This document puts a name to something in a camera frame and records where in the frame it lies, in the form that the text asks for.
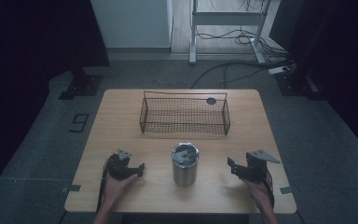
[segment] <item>human arm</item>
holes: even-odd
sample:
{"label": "human arm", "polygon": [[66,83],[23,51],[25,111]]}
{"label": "human arm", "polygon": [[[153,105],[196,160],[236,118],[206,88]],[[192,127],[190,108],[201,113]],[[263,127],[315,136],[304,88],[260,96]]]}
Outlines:
{"label": "human arm", "polygon": [[247,179],[242,179],[242,181],[245,182],[245,184],[248,186],[251,197],[254,199],[258,210],[260,210],[263,223],[278,224],[278,219],[272,208],[271,201],[269,200],[269,194],[264,184],[262,182],[251,182]]}
{"label": "human arm", "polygon": [[123,194],[125,188],[136,178],[138,178],[138,175],[132,175],[125,180],[119,181],[110,176],[109,173],[106,174],[103,190],[103,202],[97,212],[97,216],[92,222],[93,224],[107,223],[111,215],[113,205],[116,203],[121,194]]}

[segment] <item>stainless steel cup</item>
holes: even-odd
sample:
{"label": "stainless steel cup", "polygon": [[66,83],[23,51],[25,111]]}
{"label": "stainless steel cup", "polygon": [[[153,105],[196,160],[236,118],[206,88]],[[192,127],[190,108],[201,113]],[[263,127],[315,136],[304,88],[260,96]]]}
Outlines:
{"label": "stainless steel cup", "polygon": [[172,151],[173,179],[179,186],[190,186],[196,181],[199,150],[191,143],[179,143]]}

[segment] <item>gray floor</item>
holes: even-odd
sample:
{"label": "gray floor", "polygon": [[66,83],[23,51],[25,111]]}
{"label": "gray floor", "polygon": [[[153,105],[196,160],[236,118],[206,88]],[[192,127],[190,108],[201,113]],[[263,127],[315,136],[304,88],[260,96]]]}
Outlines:
{"label": "gray floor", "polygon": [[[64,73],[50,81],[44,107],[0,176],[0,223],[59,223],[66,189],[75,175],[105,90],[188,89],[204,71],[226,62],[208,58],[189,65],[186,59],[170,55],[143,54],[148,60],[139,60],[141,56],[113,55],[111,68],[86,69],[90,75],[103,75],[94,97],[59,100],[72,76]],[[249,76],[256,70],[233,65],[227,70],[227,78]],[[218,68],[195,88],[217,89],[221,81],[222,69]],[[260,92],[299,213],[279,215],[280,222],[303,223],[302,217],[307,224],[358,223],[358,140],[332,107],[326,101],[281,96],[274,77],[266,70],[228,87]],[[84,132],[69,133],[79,128],[72,124],[74,116],[83,113],[89,114]],[[91,213],[68,213],[62,223],[91,223],[93,217]],[[217,218],[215,223],[226,221]],[[251,216],[251,223],[260,223],[259,216]]]}

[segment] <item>metal wire basket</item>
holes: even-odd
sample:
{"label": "metal wire basket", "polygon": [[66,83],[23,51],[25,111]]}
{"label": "metal wire basket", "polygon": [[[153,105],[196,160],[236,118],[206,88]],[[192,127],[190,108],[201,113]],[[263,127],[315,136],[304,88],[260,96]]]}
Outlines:
{"label": "metal wire basket", "polygon": [[142,133],[227,135],[227,94],[145,91],[139,123]]}

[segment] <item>power strip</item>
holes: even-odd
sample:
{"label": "power strip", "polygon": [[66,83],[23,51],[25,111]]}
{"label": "power strip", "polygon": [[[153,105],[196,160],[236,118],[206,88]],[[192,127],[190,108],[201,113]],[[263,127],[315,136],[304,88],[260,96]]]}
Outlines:
{"label": "power strip", "polygon": [[268,73],[270,75],[278,75],[278,74],[288,73],[288,72],[290,72],[290,68],[287,66],[272,68],[272,69],[268,70]]}

